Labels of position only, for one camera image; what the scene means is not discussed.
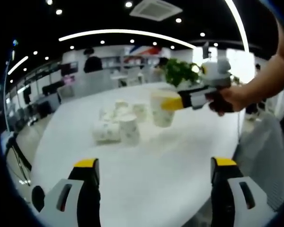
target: green leaves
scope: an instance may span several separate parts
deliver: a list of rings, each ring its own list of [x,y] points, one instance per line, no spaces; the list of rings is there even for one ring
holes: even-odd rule
[[[175,87],[178,87],[183,80],[189,80],[195,83],[199,78],[199,75],[192,71],[192,67],[195,65],[198,66],[195,63],[177,61],[177,59],[174,58],[169,59],[164,67],[166,81]]]

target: black ceiling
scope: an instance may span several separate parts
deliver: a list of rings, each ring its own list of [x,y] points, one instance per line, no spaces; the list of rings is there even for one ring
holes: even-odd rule
[[[133,6],[141,0],[131,0]],[[219,42],[219,47],[228,47],[232,41],[240,44],[241,36],[237,24],[224,0],[166,0],[183,12],[161,22],[131,17],[133,9],[125,8],[126,0],[53,0],[53,5],[47,5],[45,0],[22,0],[10,5],[8,28],[13,38],[19,42],[16,46],[15,60],[10,68],[24,56],[29,56],[23,66],[15,70],[9,78],[17,79],[23,76],[23,68],[30,71],[44,64],[45,56],[50,59],[61,57],[69,50],[70,45],[76,49],[87,46],[100,46],[100,40],[105,45],[135,44],[151,45],[156,41],[159,46],[174,45],[176,49],[183,46],[171,42],[131,34],[103,34],[79,37],[63,42],[58,38],[77,32],[98,29],[134,29],[168,35],[192,44],[202,45],[202,41]],[[248,43],[254,51],[272,54],[277,44],[277,28],[273,16],[257,0],[233,0],[242,18]],[[62,9],[62,15],[56,15],[56,10]],[[175,22],[181,18],[182,23]]]

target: human hand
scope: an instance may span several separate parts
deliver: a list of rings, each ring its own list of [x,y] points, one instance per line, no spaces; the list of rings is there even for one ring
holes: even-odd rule
[[[232,105],[232,109],[235,112],[241,111],[249,105],[248,101],[246,100],[243,87],[232,86],[220,90],[219,93],[226,102]],[[215,102],[214,96],[209,94],[206,96],[206,98],[211,101],[209,108],[212,111],[217,112],[219,116],[223,116],[225,114],[225,112],[221,110],[219,103]]]

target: curved ceiling light strip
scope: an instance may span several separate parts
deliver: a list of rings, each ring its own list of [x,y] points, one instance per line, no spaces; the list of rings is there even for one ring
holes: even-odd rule
[[[8,71],[8,75],[12,74],[13,71],[15,71],[16,68],[18,68],[23,62],[25,62],[28,59],[28,56],[25,56],[24,58],[22,58],[20,61],[18,61],[18,63],[16,65],[14,65],[10,71]]]
[[[157,33],[153,33],[153,32],[144,32],[144,31],[138,31],[138,30],[127,30],[127,29],[103,29],[103,30],[94,30],[94,31],[87,31],[87,32],[80,32],[80,33],[76,33],[76,34],[72,34],[72,35],[67,35],[65,37],[59,38],[59,41],[64,41],[64,40],[68,40],[68,39],[73,39],[76,37],[80,37],[80,36],[85,36],[85,35],[96,35],[96,34],[105,34],[105,33],[127,33],[127,34],[135,34],[135,35],[146,35],[146,36],[152,36],[152,37],[156,37],[159,39],[165,39],[171,42],[175,42],[184,46],[187,46],[191,49],[194,49],[195,46],[192,44],[189,44],[187,42],[181,41],[179,39],[175,39],[166,35],[160,35]]]
[[[247,36],[246,36],[246,32],[243,26],[243,22],[241,20],[240,14],[235,6],[235,4],[233,3],[232,0],[224,0],[226,2],[226,4],[228,5],[229,9],[231,10],[231,13],[233,15],[233,17],[235,18],[235,21],[237,23],[238,29],[240,31],[240,35],[241,35],[241,39],[243,42],[243,46],[244,46],[244,50],[245,52],[249,53],[249,46],[248,46],[248,41],[247,41]]]

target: air conditioning vent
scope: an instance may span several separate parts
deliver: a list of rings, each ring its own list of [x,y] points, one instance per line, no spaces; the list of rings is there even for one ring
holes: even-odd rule
[[[143,0],[132,10],[130,16],[162,21],[180,12],[182,9],[165,1]]]

